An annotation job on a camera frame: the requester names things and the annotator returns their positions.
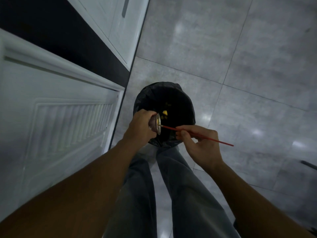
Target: small metal bowl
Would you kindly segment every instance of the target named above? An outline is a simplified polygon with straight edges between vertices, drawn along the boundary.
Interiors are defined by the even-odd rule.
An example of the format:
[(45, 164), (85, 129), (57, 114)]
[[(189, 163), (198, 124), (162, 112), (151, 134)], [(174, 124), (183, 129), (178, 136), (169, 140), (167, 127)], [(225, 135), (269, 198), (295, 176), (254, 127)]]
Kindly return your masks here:
[(153, 115), (149, 120), (149, 128), (158, 135), (161, 134), (161, 117), (159, 114)]

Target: cabinet handle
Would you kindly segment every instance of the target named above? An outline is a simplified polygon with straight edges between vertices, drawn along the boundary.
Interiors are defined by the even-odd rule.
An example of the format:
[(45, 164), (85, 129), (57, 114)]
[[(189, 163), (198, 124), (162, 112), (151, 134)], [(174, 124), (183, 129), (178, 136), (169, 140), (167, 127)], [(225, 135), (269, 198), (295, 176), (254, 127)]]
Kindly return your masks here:
[(129, 0), (124, 1), (123, 9), (122, 9), (122, 17), (125, 18), (126, 10), (128, 8)]

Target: leg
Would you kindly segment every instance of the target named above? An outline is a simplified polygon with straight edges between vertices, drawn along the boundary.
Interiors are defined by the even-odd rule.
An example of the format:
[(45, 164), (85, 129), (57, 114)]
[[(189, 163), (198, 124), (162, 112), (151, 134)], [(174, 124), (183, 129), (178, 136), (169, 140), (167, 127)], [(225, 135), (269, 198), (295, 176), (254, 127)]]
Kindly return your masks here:
[(174, 238), (239, 237), (224, 209), (176, 147), (159, 149), (156, 159), (172, 199)]
[(153, 180), (146, 160), (137, 154), (129, 166), (103, 238), (154, 238), (156, 206)]

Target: red paintbrush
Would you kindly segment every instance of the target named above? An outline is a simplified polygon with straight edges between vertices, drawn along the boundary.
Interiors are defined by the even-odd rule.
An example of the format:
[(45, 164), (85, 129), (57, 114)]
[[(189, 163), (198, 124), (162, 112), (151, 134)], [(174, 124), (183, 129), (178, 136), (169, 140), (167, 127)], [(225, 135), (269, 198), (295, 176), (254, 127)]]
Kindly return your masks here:
[[(171, 127), (168, 127), (168, 126), (165, 126), (165, 125), (160, 125), (160, 126), (163, 127), (163, 128), (168, 128), (168, 129), (174, 130), (174, 131), (180, 131), (180, 130), (178, 130), (176, 128), (171, 128)], [(218, 142), (218, 143), (221, 143), (221, 144), (234, 146), (233, 144), (228, 144), (228, 143), (225, 143), (225, 142), (222, 142), (222, 141), (219, 141), (219, 140), (216, 140), (216, 139), (212, 139), (212, 138), (209, 138), (209, 137), (206, 137), (206, 136), (203, 136), (203, 135), (195, 134), (195, 133), (192, 133), (192, 132), (188, 132), (188, 133), (190, 135), (192, 135), (192, 136), (195, 136), (195, 137), (200, 137), (200, 138), (212, 140), (212, 141), (215, 141), (215, 142)]]

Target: blue jeans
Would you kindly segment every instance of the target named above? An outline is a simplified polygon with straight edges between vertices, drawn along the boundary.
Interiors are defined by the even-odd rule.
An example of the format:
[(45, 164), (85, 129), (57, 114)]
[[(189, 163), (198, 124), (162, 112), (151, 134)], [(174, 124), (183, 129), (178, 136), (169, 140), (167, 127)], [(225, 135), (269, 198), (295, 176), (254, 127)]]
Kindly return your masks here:
[[(172, 199), (174, 238), (240, 237), (224, 209), (174, 148), (156, 160)], [(148, 162), (137, 154), (126, 175), (103, 238), (157, 237), (154, 185)]]

